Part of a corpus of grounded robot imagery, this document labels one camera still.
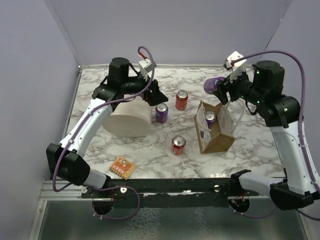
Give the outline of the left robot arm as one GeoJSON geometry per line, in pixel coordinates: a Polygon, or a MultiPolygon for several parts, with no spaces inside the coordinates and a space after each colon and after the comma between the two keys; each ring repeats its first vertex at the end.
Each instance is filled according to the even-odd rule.
{"type": "Polygon", "coordinates": [[[123,57],[113,58],[108,75],[94,89],[80,120],[58,144],[48,145],[46,156],[53,182],[61,178],[70,185],[92,187],[101,198],[110,193],[110,177],[92,169],[84,160],[92,138],[120,103],[135,97],[141,97],[149,106],[168,101],[160,91],[158,81],[154,79],[154,60],[143,57],[138,65],[139,71],[135,76],[130,76],[130,61],[123,57]]]}

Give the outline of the red cola can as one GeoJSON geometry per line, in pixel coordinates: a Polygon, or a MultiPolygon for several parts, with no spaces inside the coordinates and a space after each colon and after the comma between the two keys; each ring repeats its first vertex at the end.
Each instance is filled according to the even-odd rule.
{"type": "Polygon", "coordinates": [[[171,152],[176,156],[180,156],[183,154],[185,146],[185,138],[181,135],[177,135],[171,141],[171,152]]]}
{"type": "Polygon", "coordinates": [[[179,111],[183,111],[187,107],[189,95],[185,90],[179,90],[176,94],[175,107],[179,111]]]}

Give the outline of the purple soda can carried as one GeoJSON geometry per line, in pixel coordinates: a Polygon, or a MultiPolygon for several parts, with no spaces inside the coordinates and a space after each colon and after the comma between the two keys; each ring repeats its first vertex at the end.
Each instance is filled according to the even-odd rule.
{"type": "Polygon", "coordinates": [[[216,114],[211,110],[207,110],[204,113],[204,117],[205,117],[205,121],[207,123],[208,129],[211,129],[213,124],[216,121],[216,114]]]}

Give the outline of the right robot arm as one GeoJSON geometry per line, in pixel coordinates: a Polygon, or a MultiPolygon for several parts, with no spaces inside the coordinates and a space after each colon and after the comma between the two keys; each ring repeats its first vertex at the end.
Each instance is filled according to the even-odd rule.
{"type": "Polygon", "coordinates": [[[215,83],[209,94],[223,105],[243,99],[255,105],[270,129],[280,157],[285,178],[266,177],[251,170],[232,174],[229,189],[240,196],[247,190],[269,197],[280,210],[307,207],[320,198],[320,176],[312,162],[304,135],[304,124],[299,122],[302,107],[292,96],[282,93],[285,69],[279,63],[263,60],[256,63],[253,80],[245,70],[233,72],[215,83]]]}

